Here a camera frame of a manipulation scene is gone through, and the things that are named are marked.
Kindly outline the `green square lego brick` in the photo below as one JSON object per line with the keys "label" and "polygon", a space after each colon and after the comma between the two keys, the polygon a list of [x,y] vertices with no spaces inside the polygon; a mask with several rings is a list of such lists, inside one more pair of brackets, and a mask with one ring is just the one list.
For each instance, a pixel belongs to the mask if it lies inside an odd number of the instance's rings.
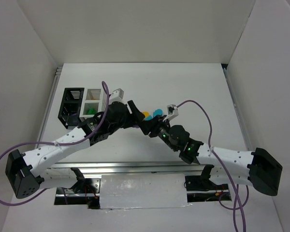
{"label": "green square lego brick", "polygon": [[95,109],[93,109],[93,108],[92,108],[92,109],[90,109],[90,114],[91,114],[91,115],[94,115],[94,114],[96,114],[96,110],[95,110]]}

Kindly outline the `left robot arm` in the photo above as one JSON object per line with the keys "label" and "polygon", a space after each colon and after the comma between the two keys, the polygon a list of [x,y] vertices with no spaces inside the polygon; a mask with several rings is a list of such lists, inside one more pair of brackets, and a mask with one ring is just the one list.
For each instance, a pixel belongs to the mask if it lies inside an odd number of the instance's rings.
{"label": "left robot arm", "polygon": [[104,112],[82,121],[69,133],[35,150],[20,153],[12,150],[5,173],[15,196],[24,199],[35,193],[46,182],[46,170],[53,164],[80,150],[106,140],[118,129],[138,125],[145,116],[133,101],[127,104],[113,102]]}

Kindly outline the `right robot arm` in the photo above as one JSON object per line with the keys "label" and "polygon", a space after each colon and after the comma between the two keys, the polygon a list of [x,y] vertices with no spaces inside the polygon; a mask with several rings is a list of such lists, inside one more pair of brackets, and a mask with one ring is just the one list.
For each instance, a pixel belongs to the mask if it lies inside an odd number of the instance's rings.
{"label": "right robot arm", "polygon": [[181,125],[173,125],[162,118],[143,120],[139,124],[144,135],[159,137],[187,164],[205,166],[202,178],[215,185],[231,184],[252,186],[268,195],[278,194],[282,165],[265,149],[235,151],[210,146],[194,140]]}

